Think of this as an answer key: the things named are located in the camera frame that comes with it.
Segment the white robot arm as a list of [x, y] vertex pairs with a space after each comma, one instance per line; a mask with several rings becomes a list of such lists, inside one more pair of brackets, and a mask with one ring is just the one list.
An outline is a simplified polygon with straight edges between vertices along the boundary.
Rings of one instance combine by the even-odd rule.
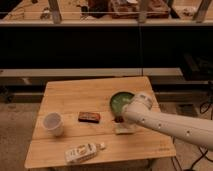
[[213, 151], [212, 120], [155, 112], [152, 105], [152, 97], [139, 92], [122, 107], [122, 115], [134, 124]]

